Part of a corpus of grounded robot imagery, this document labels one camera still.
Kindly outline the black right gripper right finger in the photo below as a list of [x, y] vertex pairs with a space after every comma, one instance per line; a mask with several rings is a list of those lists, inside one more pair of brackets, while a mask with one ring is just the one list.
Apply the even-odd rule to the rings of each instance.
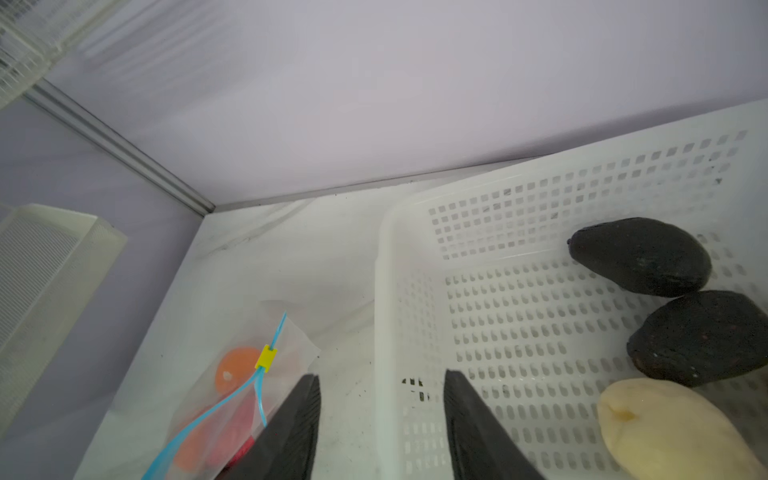
[[454, 478], [543, 480], [462, 372], [445, 372], [443, 398]]

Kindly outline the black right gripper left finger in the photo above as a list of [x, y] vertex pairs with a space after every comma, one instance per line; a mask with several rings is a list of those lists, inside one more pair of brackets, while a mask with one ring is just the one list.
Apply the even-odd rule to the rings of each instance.
[[320, 378], [306, 374], [224, 480], [305, 480], [312, 477], [321, 414]]

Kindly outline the clear zip bag blue zipper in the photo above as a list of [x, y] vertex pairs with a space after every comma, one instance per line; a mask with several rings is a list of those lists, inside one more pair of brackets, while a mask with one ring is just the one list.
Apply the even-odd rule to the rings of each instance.
[[[229, 395], [220, 395], [214, 378], [220, 359], [231, 349], [241, 346], [261, 350], [255, 373]], [[209, 366], [201, 372], [174, 412], [165, 444], [150, 463], [144, 479], [215, 479], [225, 470], [209, 468], [205, 461], [195, 473], [186, 473], [173, 464], [173, 459], [187, 435], [199, 424], [210, 427], [211, 442], [206, 458], [218, 434], [223, 430], [248, 389], [255, 393], [256, 403], [251, 430], [253, 440], [272, 421], [282, 402], [317, 360], [320, 349], [287, 313], [260, 305], [250, 318], [238, 326], [219, 349]]]

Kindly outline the orange toy fruit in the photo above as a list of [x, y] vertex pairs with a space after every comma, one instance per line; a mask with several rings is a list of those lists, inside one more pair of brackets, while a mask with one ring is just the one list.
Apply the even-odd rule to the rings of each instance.
[[183, 472], [197, 472], [205, 461], [210, 442], [210, 427], [206, 423], [199, 424], [183, 440], [173, 464]]
[[215, 372], [215, 388], [220, 395], [229, 395], [254, 373], [261, 350], [241, 346], [229, 350], [219, 361]]

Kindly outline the cream toy potato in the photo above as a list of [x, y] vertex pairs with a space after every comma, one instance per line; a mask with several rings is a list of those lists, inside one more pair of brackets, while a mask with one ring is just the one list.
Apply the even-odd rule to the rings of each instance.
[[728, 417], [671, 381], [627, 379], [597, 403], [603, 442], [634, 479], [765, 479], [759, 460]]

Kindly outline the pink toy fruit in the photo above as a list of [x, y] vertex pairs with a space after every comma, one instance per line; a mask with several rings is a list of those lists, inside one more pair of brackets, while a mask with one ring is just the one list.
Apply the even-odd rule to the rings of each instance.
[[252, 447], [255, 403], [255, 393], [248, 389], [211, 447], [205, 460], [206, 467], [230, 468]]

